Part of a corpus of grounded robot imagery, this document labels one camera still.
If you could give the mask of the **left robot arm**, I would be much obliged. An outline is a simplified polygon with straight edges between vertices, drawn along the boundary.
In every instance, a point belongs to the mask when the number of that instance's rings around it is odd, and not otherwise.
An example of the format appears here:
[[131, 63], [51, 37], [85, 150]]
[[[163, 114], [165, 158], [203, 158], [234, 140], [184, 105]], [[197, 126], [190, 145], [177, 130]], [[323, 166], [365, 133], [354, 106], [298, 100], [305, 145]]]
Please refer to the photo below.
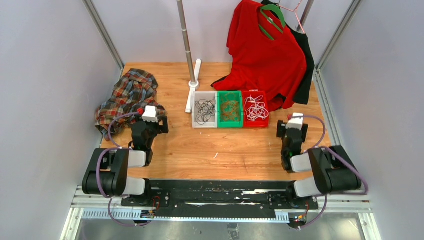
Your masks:
[[101, 195], [104, 198], [127, 197], [142, 207], [154, 200], [152, 186], [147, 178], [128, 175], [130, 168], [148, 167], [153, 159], [154, 139], [168, 134], [168, 118], [159, 117], [151, 122], [136, 117], [131, 126], [129, 147], [96, 148], [82, 179], [82, 191], [86, 195]]

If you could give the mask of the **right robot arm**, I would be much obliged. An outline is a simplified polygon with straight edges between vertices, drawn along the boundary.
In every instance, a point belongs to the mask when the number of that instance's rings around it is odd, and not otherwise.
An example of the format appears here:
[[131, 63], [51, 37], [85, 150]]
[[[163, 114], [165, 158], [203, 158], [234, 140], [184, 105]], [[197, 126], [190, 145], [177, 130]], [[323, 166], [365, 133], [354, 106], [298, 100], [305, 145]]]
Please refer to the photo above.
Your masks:
[[310, 148], [302, 152], [307, 125], [289, 120], [278, 121], [276, 136], [282, 140], [281, 165], [289, 173], [312, 172], [295, 180], [285, 190], [286, 203], [299, 208], [314, 196], [359, 190], [362, 180], [349, 155], [341, 145]]

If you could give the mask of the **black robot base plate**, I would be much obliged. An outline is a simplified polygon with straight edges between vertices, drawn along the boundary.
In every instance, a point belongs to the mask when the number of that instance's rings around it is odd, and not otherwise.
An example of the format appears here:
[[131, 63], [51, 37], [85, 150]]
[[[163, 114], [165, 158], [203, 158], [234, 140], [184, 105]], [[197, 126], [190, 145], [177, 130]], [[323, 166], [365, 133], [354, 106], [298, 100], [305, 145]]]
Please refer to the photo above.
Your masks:
[[153, 210], [157, 217], [199, 219], [264, 219], [277, 210], [303, 214], [317, 210], [311, 198], [293, 206], [285, 199], [289, 181], [246, 180], [151, 180], [154, 200], [148, 205], [123, 199], [122, 207]]

